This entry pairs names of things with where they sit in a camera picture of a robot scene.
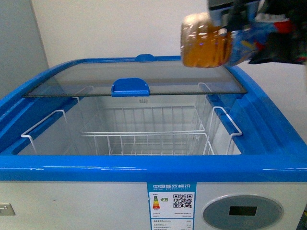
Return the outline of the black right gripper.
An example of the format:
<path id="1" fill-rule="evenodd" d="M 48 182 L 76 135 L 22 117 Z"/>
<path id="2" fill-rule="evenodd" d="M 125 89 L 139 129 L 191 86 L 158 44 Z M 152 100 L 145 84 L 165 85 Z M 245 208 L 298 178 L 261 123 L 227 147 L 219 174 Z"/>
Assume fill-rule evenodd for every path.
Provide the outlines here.
<path id="1" fill-rule="evenodd" d="M 210 0 L 213 24 L 231 35 L 227 64 L 307 60 L 305 0 Z"/>

